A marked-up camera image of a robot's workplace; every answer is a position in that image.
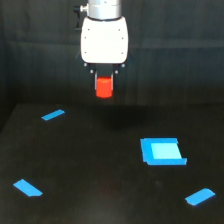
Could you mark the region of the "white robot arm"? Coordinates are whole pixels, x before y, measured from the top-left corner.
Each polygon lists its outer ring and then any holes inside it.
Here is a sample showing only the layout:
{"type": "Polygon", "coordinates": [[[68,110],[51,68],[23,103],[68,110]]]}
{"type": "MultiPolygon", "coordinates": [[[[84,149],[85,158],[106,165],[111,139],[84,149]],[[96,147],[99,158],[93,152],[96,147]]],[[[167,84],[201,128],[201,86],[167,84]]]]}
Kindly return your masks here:
{"type": "Polygon", "coordinates": [[[95,94],[99,98],[113,95],[114,76],[128,59],[129,36],[122,0],[87,0],[75,6],[77,16],[86,13],[81,31],[80,56],[94,76],[95,94]]]}

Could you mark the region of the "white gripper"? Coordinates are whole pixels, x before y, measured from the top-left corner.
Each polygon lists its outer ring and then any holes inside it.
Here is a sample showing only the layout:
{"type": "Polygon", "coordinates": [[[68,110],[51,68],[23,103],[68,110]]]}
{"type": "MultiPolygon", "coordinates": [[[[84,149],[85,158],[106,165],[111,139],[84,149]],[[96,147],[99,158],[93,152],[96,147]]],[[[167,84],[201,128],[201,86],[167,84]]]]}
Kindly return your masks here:
{"type": "Polygon", "coordinates": [[[89,72],[94,74],[94,89],[97,90],[97,64],[113,66],[111,91],[119,67],[124,67],[128,58],[129,36],[124,17],[100,21],[86,17],[81,29],[81,58],[89,72]]]}

